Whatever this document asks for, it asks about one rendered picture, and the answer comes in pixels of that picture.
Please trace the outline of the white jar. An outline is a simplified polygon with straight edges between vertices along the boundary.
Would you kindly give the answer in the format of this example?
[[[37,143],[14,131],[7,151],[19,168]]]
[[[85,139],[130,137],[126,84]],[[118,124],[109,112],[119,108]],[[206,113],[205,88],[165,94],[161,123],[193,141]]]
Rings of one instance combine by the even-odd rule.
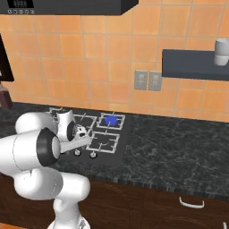
[[[215,42],[214,63],[225,66],[229,62],[229,38],[218,38]]]

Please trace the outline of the black appliance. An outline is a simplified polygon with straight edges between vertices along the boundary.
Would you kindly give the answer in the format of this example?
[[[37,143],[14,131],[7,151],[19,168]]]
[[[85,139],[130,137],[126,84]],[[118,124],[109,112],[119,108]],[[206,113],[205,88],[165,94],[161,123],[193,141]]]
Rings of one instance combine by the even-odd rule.
[[[13,72],[0,34],[0,81],[14,81]]]

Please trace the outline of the grey wall socket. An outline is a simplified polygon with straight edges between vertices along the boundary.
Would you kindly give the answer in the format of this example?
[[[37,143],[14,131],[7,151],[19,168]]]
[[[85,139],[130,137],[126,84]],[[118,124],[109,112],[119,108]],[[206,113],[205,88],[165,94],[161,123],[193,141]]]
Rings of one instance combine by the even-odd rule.
[[[160,91],[162,83],[162,73],[161,72],[149,72],[148,79],[148,89],[152,91]]]
[[[134,73],[134,88],[140,90],[147,89],[148,72],[142,70],[136,70]]]

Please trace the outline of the dark wood cupboard door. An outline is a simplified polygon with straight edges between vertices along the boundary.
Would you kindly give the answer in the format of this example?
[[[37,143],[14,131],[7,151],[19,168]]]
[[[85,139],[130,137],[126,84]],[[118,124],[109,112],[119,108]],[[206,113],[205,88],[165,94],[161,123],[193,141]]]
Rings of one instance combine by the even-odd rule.
[[[144,191],[129,185],[90,181],[89,196],[79,203],[91,229],[140,229]],[[29,200],[14,190],[13,179],[0,174],[0,224],[47,229],[54,221],[52,200]]]

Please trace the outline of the dark wall shelf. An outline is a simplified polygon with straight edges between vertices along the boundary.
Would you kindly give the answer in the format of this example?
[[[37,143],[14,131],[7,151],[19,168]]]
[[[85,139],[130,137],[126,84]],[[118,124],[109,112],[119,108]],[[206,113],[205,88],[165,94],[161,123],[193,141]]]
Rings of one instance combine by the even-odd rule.
[[[162,51],[162,76],[168,78],[229,81],[229,63],[214,64],[213,51],[173,50]]]

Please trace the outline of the blue burner flame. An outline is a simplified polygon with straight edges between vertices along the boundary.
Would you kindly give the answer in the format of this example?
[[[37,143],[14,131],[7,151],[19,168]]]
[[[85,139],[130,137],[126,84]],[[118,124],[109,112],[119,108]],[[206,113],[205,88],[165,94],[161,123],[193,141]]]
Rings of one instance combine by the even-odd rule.
[[[116,125],[118,123],[118,119],[116,116],[109,115],[105,119],[106,124]]]

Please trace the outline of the dark wood drawer front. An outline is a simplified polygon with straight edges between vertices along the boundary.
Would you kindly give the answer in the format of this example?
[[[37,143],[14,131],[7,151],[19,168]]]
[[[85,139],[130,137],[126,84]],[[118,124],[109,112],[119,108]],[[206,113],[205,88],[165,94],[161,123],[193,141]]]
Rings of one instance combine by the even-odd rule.
[[[200,205],[202,209],[187,208],[180,204]],[[229,201],[208,199],[194,195],[146,189],[141,229],[229,229]]]

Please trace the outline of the black hob with grates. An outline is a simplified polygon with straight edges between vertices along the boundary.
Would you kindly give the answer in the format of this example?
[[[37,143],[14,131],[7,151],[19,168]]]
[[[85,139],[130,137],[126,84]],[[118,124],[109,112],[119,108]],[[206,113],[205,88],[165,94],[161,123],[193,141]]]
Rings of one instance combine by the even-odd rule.
[[[120,166],[131,126],[131,114],[90,109],[73,109],[72,112],[76,123],[86,129],[91,143],[77,148],[81,151],[79,157],[74,155],[75,149],[72,149],[64,152],[61,159],[95,165]],[[105,119],[109,115],[117,117],[116,125],[106,124]],[[98,154],[96,158],[89,156],[93,151]]]

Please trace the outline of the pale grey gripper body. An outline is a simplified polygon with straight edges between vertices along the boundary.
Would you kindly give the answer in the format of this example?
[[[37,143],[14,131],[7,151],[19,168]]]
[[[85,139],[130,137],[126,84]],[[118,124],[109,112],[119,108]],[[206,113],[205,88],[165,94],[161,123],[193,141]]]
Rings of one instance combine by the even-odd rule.
[[[69,142],[61,142],[60,143],[61,153],[63,154],[66,151],[86,146],[86,145],[90,144],[90,142],[91,142],[90,136],[84,136],[80,139],[75,138]]]

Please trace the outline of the black range hood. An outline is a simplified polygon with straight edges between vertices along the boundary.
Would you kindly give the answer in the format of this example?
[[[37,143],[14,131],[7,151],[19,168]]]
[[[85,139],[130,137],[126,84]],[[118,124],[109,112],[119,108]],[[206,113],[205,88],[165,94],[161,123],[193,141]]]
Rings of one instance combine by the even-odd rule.
[[[0,0],[0,14],[122,15],[139,0]]]

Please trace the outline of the dark brown block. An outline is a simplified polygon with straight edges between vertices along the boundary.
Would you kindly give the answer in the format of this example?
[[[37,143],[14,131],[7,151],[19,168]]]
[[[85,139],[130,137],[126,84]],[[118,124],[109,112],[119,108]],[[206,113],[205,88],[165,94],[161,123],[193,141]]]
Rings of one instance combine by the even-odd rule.
[[[9,93],[9,90],[0,84],[0,105],[3,109],[11,109],[13,102]]]

